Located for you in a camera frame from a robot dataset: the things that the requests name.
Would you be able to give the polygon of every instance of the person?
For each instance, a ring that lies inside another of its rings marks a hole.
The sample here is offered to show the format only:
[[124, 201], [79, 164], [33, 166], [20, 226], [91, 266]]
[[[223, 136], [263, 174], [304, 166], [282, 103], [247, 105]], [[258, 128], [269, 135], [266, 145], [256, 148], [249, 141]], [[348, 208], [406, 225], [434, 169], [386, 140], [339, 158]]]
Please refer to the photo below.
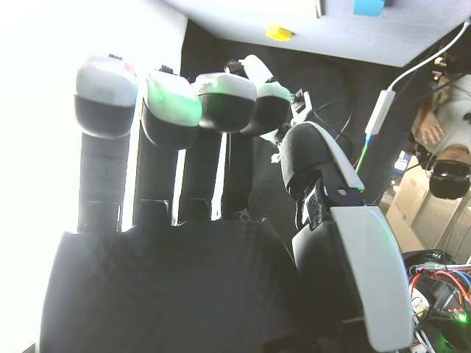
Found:
[[[453, 80], [455, 76], [444, 78]], [[412, 133], [436, 156], [430, 192], [440, 199], [464, 196], [470, 189], [471, 174], [471, 74], [429, 96], [419, 109]]]

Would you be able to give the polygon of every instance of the yellow block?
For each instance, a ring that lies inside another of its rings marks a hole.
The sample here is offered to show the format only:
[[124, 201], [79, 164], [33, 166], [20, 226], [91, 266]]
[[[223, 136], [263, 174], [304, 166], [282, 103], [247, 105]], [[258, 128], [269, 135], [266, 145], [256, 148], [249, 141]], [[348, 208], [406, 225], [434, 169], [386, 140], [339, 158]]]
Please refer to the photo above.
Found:
[[266, 36], [268, 38], [284, 42], [291, 40], [293, 33], [279, 26], [271, 25], [266, 29]]

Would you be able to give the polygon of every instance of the person's hand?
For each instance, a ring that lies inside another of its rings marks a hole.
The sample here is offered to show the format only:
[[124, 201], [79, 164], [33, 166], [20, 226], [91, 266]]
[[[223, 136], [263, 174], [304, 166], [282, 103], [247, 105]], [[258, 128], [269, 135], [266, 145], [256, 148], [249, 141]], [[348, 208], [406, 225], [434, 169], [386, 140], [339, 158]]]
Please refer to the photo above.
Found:
[[434, 112], [428, 112], [425, 115], [424, 120], [419, 126], [419, 131], [426, 145], [429, 141], [433, 144], [439, 143], [445, 135], [442, 125]]

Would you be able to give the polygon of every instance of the blue block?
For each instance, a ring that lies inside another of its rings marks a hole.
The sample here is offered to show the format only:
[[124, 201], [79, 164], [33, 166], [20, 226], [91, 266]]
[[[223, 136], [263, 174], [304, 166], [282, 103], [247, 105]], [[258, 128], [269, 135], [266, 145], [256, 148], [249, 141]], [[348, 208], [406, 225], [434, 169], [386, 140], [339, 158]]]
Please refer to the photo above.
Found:
[[356, 15], [378, 17], [383, 12], [385, 0], [355, 0]]

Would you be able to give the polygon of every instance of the white shirt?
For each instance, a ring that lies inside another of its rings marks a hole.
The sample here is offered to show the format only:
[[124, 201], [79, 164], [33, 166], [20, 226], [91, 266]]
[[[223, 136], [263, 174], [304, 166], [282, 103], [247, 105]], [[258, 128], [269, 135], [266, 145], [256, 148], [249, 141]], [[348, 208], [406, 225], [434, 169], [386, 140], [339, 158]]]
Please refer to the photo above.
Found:
[[465, 145], [471, 152], [471, 121], [464, 120], [467, 113], [471, 113], [471, 74], [450, 84], [448, 100], [440, 104], [436, 111], [436, 117], [445, 132], [442, 140], [434, 144], [429, 139], [425, 144], [422, 136], [417, 134], [416, 141], [435, 155], [455, 144]]

